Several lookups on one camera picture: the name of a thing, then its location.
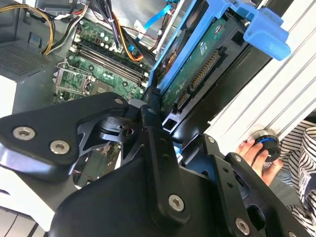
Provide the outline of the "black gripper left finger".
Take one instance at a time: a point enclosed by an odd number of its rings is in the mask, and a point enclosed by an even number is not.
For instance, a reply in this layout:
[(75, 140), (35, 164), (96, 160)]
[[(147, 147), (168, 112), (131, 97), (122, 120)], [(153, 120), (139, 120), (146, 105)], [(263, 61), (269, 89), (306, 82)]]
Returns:
[(41, 181), (61, 182), (85, 153), (119, 140), (128, 147), (123, 166), (145, 162), (151, 213), (155, 220), (166, 219), (171, 213), (164, 195), (181, 200), (185, 186), (171, 137), (161, 125), (159, 102), (158, 89), (140, 108), (106, 92), (4, 117), (0, 163)]

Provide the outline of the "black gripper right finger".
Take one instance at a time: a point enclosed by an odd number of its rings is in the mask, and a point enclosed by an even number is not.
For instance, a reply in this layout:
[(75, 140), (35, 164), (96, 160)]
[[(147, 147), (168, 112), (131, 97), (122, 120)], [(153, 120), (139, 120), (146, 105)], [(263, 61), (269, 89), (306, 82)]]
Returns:
[[(308, 233), (285, 205), (242, 158), (230, 153), (220, 158), (212, 137), (203, 136), (204, 171), (216, 185), (213, 200), (217, 232), (222, 237), (259, 237), (254, 223), (264, 217), (263, 232), (269, 237), (306, 237)], [(259, 216), (249, 216), (249, 210)]]

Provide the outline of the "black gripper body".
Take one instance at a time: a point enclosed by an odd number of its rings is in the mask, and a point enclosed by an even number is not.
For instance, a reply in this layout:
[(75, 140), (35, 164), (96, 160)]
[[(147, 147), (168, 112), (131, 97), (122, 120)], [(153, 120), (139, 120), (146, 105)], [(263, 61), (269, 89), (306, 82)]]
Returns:
[[(51, 237), (220, 237), (208, 175), (181, 168), (185, 194), (164, 195), (170, 217), (151, 213), (145, 162), (137, 159), (66, 198), (52, 221)], [(264, 217), (254, 223), (263, 232)]]

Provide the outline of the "person's hand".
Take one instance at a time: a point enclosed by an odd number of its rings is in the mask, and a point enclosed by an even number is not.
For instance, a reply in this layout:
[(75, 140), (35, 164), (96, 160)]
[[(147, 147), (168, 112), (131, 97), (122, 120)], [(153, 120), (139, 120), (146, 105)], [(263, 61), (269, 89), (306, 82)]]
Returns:
[(238, 146), (236, 153), (243, 157), (262, 181), (269, 186), (283, 167), (283, 162), (278, 158), (273, 161), (269, 167), (264, 168), (269, 152), (267, 150), (261, 150), (262, 148), (262, 143), (255, 144), (255, 140), (249, 138)]

